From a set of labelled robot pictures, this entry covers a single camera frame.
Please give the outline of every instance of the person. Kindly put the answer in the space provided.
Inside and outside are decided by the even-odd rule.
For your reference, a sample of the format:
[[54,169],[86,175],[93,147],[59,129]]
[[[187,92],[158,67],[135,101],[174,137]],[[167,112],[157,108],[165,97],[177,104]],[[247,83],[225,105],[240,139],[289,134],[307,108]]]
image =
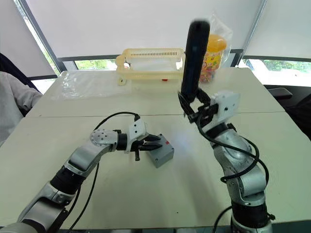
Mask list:
[[13,75],[0,71],[0,147],[24,117],[20,109],[31,110],[41,96]]
[[311,94],[297,105],[284,107],[287,114],[311,141]]

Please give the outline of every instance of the orange jar lid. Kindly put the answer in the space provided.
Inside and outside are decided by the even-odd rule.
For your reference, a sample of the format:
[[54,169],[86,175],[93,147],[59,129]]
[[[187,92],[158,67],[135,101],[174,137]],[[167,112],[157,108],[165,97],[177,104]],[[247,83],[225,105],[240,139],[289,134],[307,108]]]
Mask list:
[[226,47],[227,42],[222,36],[215,34],[209,35],[207,43],[208,52],[220,52],[222,50],[225,50]]

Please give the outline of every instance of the white roller blind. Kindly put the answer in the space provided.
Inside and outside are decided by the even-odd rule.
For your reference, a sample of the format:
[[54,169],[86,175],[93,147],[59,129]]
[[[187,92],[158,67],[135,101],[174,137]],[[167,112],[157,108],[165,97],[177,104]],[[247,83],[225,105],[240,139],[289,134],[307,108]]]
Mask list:
[[245,55],[311,58],[310,10],[310,0],[268,0]]
[[0,0],[0,52],[28,77],[55,74],[13,0]]
[[261,0],[27,0],[57,57],[120,54],[126,48],[185,48],[190,22],[213,10],[246,40]]

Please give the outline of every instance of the gray box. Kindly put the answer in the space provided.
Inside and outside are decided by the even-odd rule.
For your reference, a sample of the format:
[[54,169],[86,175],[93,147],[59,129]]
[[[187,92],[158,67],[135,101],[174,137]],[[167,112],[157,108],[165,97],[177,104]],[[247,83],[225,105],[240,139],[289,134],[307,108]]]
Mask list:
[[162,166],[167,161],[172,159],[174,155],[174,148],[171,146],[169,141],[166,140],[162,134],[159,134],[158,137],[160,137],[161,140],[155,142],[161,144],[162,147],[156,150],[147,151],[156,168]]

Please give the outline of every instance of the white table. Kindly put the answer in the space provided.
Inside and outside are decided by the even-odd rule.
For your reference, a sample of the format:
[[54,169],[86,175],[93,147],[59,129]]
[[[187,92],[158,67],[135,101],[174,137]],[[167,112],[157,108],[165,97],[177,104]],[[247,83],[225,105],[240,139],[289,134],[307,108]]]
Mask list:
[[[86,75],[118,76],[115,71],[83,71]],[[132,93],[106,98],[84,100],[51,100],[62,83],[66,72],[58,78],[27,117],[89,117],[108,116],[119,111],[134,111],[141,115],[177,115],[183,114],[177,91],[180,81],[132,81]],[[202,84],[209,95],[220,90],[232,90],[241,93],[239,113],[283,112],[284,109],[269,94],[265,87],[248,68],[224,68],[218,71],[210,84]]]
[[[0,148],[0,225],[17,216],[71,153],[87,140],[102,117],[26,117]],[[126,129],[132,116],[115,117],[107,129]],[[89,206],[78,229],[173,228],[211,226],[230,205],[223,175],[209,143],[182,116],[143,116],[150,133],[164,133],[174,158],[156,169],[121,151],[106,154]],[[284,112],[237,114],[239,133],[255,142],[270,171],[267,206],[275,222],[311,219],[311,144]],[[76,219],[93,175],[83,184]],[[220,224],[229,224],[227,213]]]

